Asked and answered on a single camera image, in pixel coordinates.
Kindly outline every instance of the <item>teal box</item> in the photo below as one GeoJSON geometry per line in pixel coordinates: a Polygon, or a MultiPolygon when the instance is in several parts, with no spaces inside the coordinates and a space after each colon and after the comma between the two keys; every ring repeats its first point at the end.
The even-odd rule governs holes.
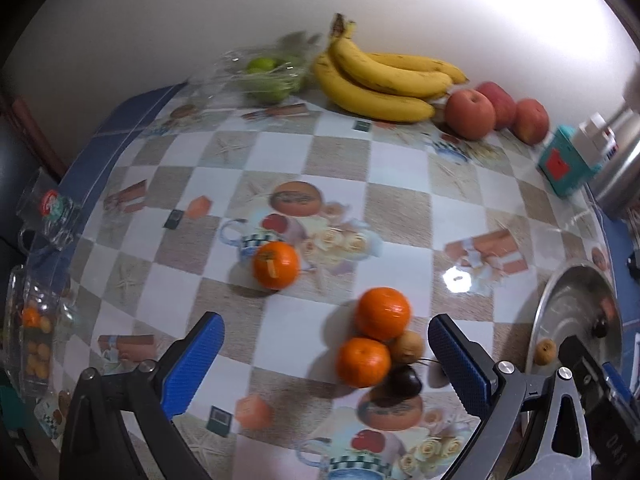
{"type": "Polygon", "coordinates": [[[565,198],[593,178],[602,167],[590,168],[571,143],[575,128],[558,126],[538,165],[556,195],[565,198]]]}

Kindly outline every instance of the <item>banana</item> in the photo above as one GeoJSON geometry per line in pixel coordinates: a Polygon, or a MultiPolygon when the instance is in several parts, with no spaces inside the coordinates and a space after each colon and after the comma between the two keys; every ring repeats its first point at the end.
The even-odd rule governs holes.
{"type": "Polygon", "coordinates": [[[338,65],[361,85],[385,94],[429,97],[453,84],[442,72],[414,72],[374,61],[351,40],[354,29],[355,23],[348,22],[330,49],[338,65]]]}
{"type": "Polygon", "coordinates": [[[416,123],[435,113],[431,105],[420,99],[381,94],[348,81],[328,52],[318,56],[314,73],[327,97],[354,114],[383,121],[416,123]]]}
{"type": "Polygon", "coordinates": [[[375,52],[368,52],[367,56],[378,63],[382,63],[383,65],[403,68],[404,70],[415,70],[418,72],[442,72],[453,79],[453,82],[456,85],[466,83],[468,81],[465,73],[457,66],[439,59],[432,59],[431,57],[375,52]]]}

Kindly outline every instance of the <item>orange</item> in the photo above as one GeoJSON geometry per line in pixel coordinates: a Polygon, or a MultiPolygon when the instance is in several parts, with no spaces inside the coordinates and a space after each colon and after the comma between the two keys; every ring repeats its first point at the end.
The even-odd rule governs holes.
{"type": "Polygon", "coordinates": [[[32,306],[28,306],[22,311],[22,324],[27,328],[40,326],[40,314],[32,306]]]}
{"type": "Polygon", "coordinates": [[[411,306],[394,288],[370,288],[358,302],[356,326],[366,336],[386,341],[401,335],[409,324],[411,306]]]}
{"type": "Polygon", "coordinates": [[[296,250],[284,242],[269,242],[254,255],[254,276],[273,290],[281,290],[296,281],[300,260],[296,250]]]}
{"type": "Polygon", "coordinates": [[[340,347],[335,371],[352,388],[381,382],[391,368],[389,350],[379,341],[353,337],[340,347]]]}

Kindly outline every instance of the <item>red apple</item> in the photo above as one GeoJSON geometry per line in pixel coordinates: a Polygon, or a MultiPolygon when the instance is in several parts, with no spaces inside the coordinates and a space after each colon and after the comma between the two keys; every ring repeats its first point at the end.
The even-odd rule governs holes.
{"type": "Polygon", "coordinates": [[[361,430],[351,439],[351,447],[353,449],[366,449],[367,448],[367,437],[365,434],[367,430],[361,430]]]}
{"type": "Polygon", "coordinates": [[[545,107],[535,99],[518,101],[516,103],[516,120],[511,131],[529,146],[542,142],[549,131],[549,116],[545,107]]]}
{"type": "Polygon", "coordinates": [[[262,220],[262,227],[264,229],[270,229],[280,234],[287,230],[287,225],[287,219],[276,213],[271,213],[270,215],[265,216],[262,220]]]}
{"type": "Polygon", "coordinates": [[[351,440],[351,447],[358,450],[368,450],[380,453],[385,449],[386,439],[382,433],[371,430],[360,430],[351,440]]]}
{"type": "Polygon", "coordinates": [[[447,101],[444,119],[460,137],[479,140],[495,127],[494,106],[476,90],[458,90],[447,101]]]}
{"type": "Polygon", "coordinates": [[[496,130],[508,128],[513,124],[516,118],[516,103],[507,92],[491,81],[479,84],[476,90],[494,106],[496,130]]]}
{"type": "Polygon", "coordinates": [[[373,453],[382,453],[386,444],[385,436],[377,431],[366,431],[369,431],[369,451],[372,451],[373,453]]]}

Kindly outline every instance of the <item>glass cup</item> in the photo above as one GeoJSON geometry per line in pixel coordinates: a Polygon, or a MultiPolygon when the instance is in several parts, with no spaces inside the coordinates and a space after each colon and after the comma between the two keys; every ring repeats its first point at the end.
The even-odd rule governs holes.
{"type": "Polygon", "coordinates": [[[74,237],[80,206],[58,192],[58,184],[40,168],[22,192],[16,214],[24,221],[18,234],[22,252],[23,236],[31,230],[41,234],[57,250],[64,248],[74,237]]]}

